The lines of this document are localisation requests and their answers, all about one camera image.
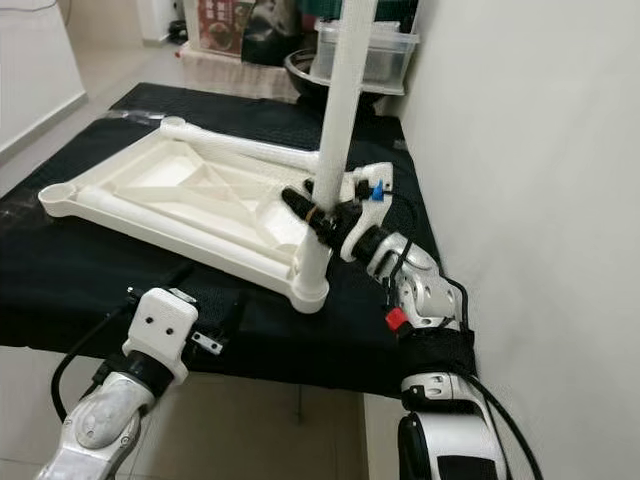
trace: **blue clip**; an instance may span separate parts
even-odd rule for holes
[[[374,202],[382,202],[384,200],[384,189],[382,188],[382,180],[378,182],[371,194],[371,200]]]

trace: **white wall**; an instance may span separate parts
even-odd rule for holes
[[[400,117],[482,378],[546,478],[637,478],[640,3],[423,3]]]
[[[178,18],[173,0],[136,0],[142,38],[152,42],[163,41],[172,20]]]
[[[69,0],[61,0],[68,8]],[[67,27],[74,45],[139,47],[142,34],[134,0],[73,0]]]
[[[0,153],[83,94],[58,7],[0,13]]]

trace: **black cloth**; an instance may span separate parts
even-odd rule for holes
[[[322,115],[270,100],[248,100],[140,84],[114,109],[177,115],[209,130],[317,149]],[[102,316],[120,304],[128,286],[157,284],[185,262],[179,255],[76,217],[52,219],[38,192],[64,182],[153,130],[127,119],[99,119],[0,200],[0,344],[66,351]],[[393,162],[394,185],[419,212],[414,241],[438,253],[422,203],[413,162],[403,149],[400,123],[360,118],[348,169]],[[385,227],[408,232],[410,212],[393,203]],[[198,352],[192,370],[380,394],[399,388],[395,339],[387,330],[382,288],[364,269],[335,258],[328,269],[331,292],[313,315],[297,313],[276,293],[197,264],[181,289],[201,305],[199,329],[215,327],[240,292],[248,298],[239,330],[221,357]],[[116,319],[84,354],[117,351],[128,329]]]

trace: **floor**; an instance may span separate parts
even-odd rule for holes
[[[104,114],[141,81],[182,86],[174,47],[77,51],[89,101],[0,168],[0,196]],[[54,453],[59,422],[49,381],[61,355],[0,347],[0,478],[31,479]],[[74,405],[99,364],[80,358],[62,382]],[[192,374],[144,420],[117,480],[365,477],[361,395],[219,375]]]

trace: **red button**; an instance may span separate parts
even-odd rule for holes
[[[389,328],[392,332],[398,330],[404,322],[409,321],[407,315],[402,311],[400,307],[396,307],[389,313],[387,313],[386,320],[387,325],[389,325]]]

